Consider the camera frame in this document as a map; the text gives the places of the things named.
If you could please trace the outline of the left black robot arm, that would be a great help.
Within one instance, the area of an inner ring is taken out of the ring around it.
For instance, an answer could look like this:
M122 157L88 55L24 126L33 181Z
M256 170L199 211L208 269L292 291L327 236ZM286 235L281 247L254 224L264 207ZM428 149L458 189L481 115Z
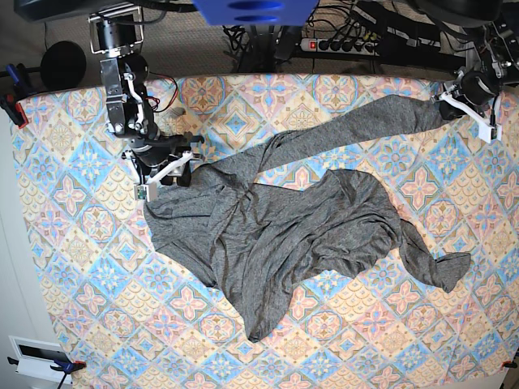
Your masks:
M518 84L518 38L499 17L477 28L456 31L436 23L446 37L465 45L466 65L455 80L443 84L443 91L431 97L443 119L467 115L478 125L478 137L491 143L502 137L497 122L503 87Z

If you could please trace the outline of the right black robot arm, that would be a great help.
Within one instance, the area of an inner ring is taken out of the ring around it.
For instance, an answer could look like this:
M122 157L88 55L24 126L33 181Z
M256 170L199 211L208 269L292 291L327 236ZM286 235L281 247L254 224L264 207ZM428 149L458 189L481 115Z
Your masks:
M145 86L148 64L140 54L144 15L135 5L112 6L88 17L91 51L102 54L108 131L127 142L122 154L134 181L137 201L157 198L159 185L189 186L191 162L203 157L192 146L204 137L190 132L167 135L155 121L159 101Z

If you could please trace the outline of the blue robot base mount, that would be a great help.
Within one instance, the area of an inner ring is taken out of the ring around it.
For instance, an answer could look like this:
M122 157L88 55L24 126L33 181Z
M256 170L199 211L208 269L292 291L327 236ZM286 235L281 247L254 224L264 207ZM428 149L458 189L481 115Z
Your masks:
M199 0L193 1L205 21L217 25L303 26L317 0Z

